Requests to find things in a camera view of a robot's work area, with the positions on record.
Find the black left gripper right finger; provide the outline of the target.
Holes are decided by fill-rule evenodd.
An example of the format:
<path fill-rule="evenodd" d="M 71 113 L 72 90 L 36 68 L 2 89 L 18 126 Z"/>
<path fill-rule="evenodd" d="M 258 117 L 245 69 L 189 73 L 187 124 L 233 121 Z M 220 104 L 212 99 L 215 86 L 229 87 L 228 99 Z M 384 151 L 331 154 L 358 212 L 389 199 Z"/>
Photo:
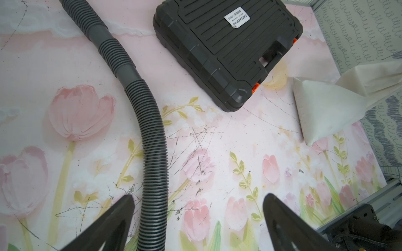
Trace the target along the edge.
<path fill-rule="evenodd" d="M 277 196 L 269 193 L 263 201 L 263 213 L 271 242 L 276 251 L 335 251 L 325 240 Z"/>

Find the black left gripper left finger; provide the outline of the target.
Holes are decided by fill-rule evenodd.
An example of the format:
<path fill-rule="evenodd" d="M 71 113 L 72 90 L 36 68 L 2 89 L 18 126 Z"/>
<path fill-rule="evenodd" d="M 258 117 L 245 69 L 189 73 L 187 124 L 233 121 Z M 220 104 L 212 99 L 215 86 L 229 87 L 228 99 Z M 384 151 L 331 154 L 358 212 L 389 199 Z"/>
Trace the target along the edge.
<path fill-rule="evenodd" d="M 131 195 L 122 196 L 64 251 L 122 251 L 125 247 L 135 203 Z"/>

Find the beige cloth soil bag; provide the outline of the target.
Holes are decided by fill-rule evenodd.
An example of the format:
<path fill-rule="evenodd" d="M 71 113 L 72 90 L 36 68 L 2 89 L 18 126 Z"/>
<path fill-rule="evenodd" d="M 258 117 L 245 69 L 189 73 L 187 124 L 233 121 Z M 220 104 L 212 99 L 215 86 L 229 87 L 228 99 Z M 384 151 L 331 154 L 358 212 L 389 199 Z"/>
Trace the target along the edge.
<path fill-rule="evenodd" d="M 292 89 L 308 146 L 362 119 L 402 88 L 401 59 L 360 64 L 334 84 L 294 78 Z"/>

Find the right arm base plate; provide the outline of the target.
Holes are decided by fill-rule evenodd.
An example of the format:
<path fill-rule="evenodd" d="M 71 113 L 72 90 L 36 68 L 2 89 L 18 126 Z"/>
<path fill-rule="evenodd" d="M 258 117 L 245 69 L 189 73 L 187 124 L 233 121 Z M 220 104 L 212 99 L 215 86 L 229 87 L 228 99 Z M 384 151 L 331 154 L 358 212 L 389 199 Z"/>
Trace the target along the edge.
<path fill-rule="evenodd" d="M 340 251 L 400 251 L 402 229 L 381 224 L 371 205 L 363 205 L 322 232 Z"/>

